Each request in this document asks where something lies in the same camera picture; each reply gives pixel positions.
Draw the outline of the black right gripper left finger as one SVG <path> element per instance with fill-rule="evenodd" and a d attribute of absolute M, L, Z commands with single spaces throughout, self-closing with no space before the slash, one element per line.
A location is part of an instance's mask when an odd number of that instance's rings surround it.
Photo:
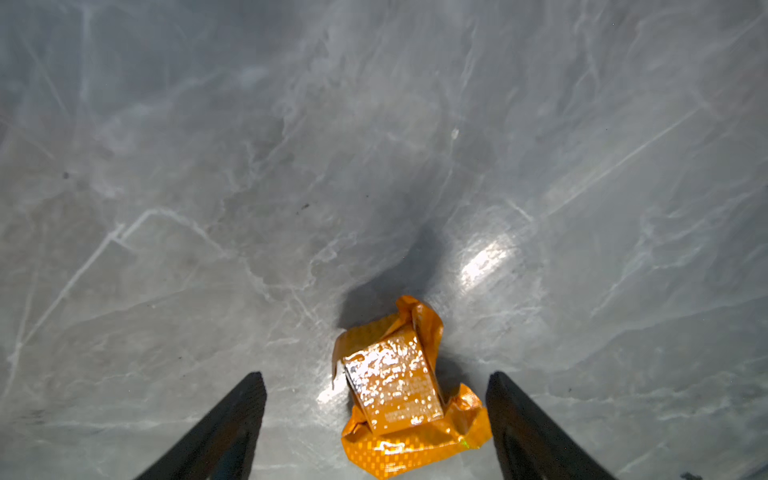
<path fill-rule="evenodd" d="M 262 375 L 247 374 L 137 479 L 247 479 L 266 401 Z"/>

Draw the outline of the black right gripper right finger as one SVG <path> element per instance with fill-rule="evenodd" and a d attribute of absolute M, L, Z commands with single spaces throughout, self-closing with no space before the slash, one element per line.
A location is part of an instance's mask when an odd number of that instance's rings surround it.
<path fill-rule="evenodd" d="M 489 378 L 486 404 L 506 480 L 614 480 L 505 373 Z"/>

